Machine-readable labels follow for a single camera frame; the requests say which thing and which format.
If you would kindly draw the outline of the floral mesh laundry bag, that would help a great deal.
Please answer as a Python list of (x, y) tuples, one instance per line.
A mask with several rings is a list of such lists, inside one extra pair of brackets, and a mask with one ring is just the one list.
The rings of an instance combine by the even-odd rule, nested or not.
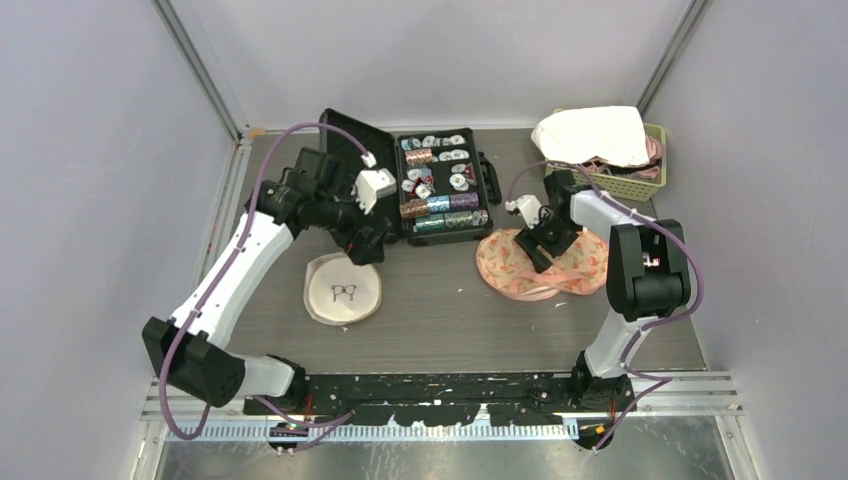
[(583, 230), (542, 273), (516, 242), (517, 229), (498, 229), (478, 243), (475, 262), (485, 283), (507, 298), (535, 302), (559, 294), (588, 296), (605, 286), (608, 244)]

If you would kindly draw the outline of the white bra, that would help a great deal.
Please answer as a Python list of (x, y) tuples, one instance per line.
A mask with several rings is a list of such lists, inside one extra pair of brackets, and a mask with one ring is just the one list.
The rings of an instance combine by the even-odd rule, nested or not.
[(633, 106), (558, 111), (535, 126), (531, 140), (546, 159), (566, 164), (601, 159), (630, 168), (649, 162), (642, 116)]

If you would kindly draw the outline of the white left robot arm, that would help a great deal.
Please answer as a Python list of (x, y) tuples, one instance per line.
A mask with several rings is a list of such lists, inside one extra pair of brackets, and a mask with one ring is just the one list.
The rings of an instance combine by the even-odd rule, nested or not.
[(371, 153), (354, 170), (339, 158), (302, 148), (280, 180), (264, 180), (237, 230), (195, 291), (166, 320), (150, 318), (142, 338), (162, 389), (174, 387), (212, 406), (237, 396), (266, 396), (284, 414), (307, 398), (301, 368), (266, 356), (227, 351), (235, 325), (277, 259), (309, 228), (328, 231), (355, 265), (384, 260), (392, 222), (377, 211), (397, 181)]

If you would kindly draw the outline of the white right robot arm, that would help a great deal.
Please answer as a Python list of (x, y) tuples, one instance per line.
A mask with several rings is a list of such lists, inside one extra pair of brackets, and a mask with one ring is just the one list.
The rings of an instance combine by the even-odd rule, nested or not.
[(553, 276), (554, 258), (592, 233), (608, 247), (606, 295), (610, 310), (595, 340), (580, 352), (567, 391), (573, 404), (596, 410), (622, 397), (629, 361), (655, 326), (671, 322), (688, 304), (692, 286), (683, 229), (626, 208), (594, 182), (575, 183), (566, 170), (544, 180), (548, 201), (523, 195), (506, 210), (524, 221), (518, 246), (540, 280)]

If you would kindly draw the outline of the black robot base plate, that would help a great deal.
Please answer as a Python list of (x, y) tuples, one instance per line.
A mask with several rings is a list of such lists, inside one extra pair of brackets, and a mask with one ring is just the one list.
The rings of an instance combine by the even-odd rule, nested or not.
[(573, 379), (568, 373), (312, 374), (272, 399), (286, 414), (319, 421), (350, 414), (358, 426), (466, 426), (487, 417), (491, 425), (560, 424), (566, 414), (610, 421), (634, 397), (632, 382)]

